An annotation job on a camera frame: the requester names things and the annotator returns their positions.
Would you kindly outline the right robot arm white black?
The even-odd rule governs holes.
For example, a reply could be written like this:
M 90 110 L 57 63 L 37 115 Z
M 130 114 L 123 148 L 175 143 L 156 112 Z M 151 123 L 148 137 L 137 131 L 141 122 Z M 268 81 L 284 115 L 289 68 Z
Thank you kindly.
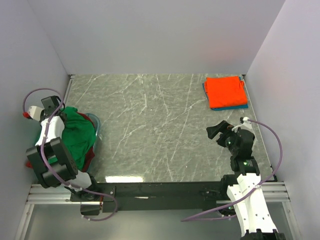
M 231 154 L 230 166 L 234 174 L 224 175 L 219 193 L 231 200 L 240 225 L 243 240 L 284 240 L 274 224 L 262 190 L 262 177 L 258 163 L 253 157 L 255 135 L 247 117 L 233 126 L 223 120 L 206 128 L 209 139 L 217 137 L 216 143 L 227 148 Z

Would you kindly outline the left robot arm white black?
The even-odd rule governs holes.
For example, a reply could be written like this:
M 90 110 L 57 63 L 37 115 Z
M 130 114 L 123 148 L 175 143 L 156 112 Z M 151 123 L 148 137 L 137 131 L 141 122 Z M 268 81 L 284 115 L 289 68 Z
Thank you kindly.
M 100 188 L 88 173 L 97 138 L 95 123 L 74 107 L 66 107 L 57 95 L 41 100 L 42 107 L 23 110 L 26 119 L 39 122 L 41 131 L 26 150 L 27 163 L 44 188 L 63 185 L 88 201 L 96 200 Z

